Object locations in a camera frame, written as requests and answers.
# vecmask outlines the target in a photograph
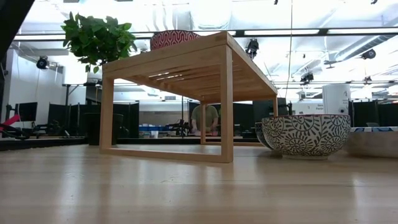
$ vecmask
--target person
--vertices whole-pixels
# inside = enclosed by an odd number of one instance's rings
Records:
[[[201,107],[197,106],[192,112],[192,133],[201,131]],[[206,105],[206,133],[210,133],[211,130],[215,130],[218,125],[218,112],[214,106]]]

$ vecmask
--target ceiling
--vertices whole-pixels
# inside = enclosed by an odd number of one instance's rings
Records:
[[[79,3],[36,0],[19,33],[61,33],[60,25],[70,11],[86,16],[117,17],[119,22],[132,23],[132,32],[290,29],[291,25],[293,28],[398,26],[398,1],[371,4],[368,0],[293,0],[293,3],[291,18],[291,4],[287,0],[280,0],[278,5],[274,5],[274,0],[80,0]],[[261,37],[257,39],[260,49],[254,61],[272,81],[287,82],[289,79],[287,91],[286,83],[277,85],[280,96],[287,95],[289,99],[297,99],[297,93],[302,90],[311,92],[310,95],[322,92],[322,85],[303,88],[294,84],[307,72],[313,72],[314,81],[361,81],[366,76],[372,76],[372,80],[398,79],[398,62],[394,60],[398,57],[397,37],[377,42],[373,47],[377,56],[372,60],[353,57],[326,69],[329,65],[324,65],[324,61],[332,60],[335,54],[348,47],[360,47],[373,38],[376,37],[293,37],[290,47],[290,37]],[[250,41],[248,38],[236,40],[242,48]],[[149,49],[148,40],[137,40],[136,44],[139,49]],[[14,44],[14,47],[16,45],[31,57],[49,55],[53,62],[72,63],[61,42],[23,42]],[[386,89],[390,86],[370,87],[373,92],[388,94]],[[360,91],[364,85],[352,87],[352,91]]]

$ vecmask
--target potted plant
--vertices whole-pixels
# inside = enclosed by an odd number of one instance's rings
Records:
[[[131,49],[137,51],[134,44],[136,37],[128,30],[130,23],[119,24],[112,17],[103,19],[82,15],[73,16],[64,21],[61,28],[65,31],[63,46],[78,57],[78,61],[86,64],[85,72],[93,69],[94,73],[108,62],[129,57]],[[85,114],[87,135],[90,145],[98,145],[100,142],[100,114]],[[113,137],[112,143],[116,144],[120,128],[123,123],[121,114],[113,114]]]

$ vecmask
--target bamboo table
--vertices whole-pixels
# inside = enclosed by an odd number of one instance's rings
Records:
[[[156,146],[156,151],[112,148],[116,78],[199,100],[202,127],[205,126],[205,106],[221,103],[221,142],[206,142],[205,132],[201,132],[202,147],[220,144],[221,154],[165,152]],[[274,116],[278,115],[276,87],[227,32],[108,63],[103,65],[100,150],[102,153],[125,156],[232,162],[233,102],[248,100],[274,100]],[[236,145],[259,144],[239,142]]]

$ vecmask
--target red object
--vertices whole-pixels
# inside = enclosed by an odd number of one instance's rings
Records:
[[[18,122],[19,119],[20,119],[19,115],[15,115],[12,118],[10,118],[7,121],[5,121],[3,124],[10,126],[10,125],[14,124],[15,122]]]
[[[155,34],[150,39],[150,49],[161,49],[163,47],[179,44],[199,37],[201,37],[201,35],[186,30],[166,30]]]

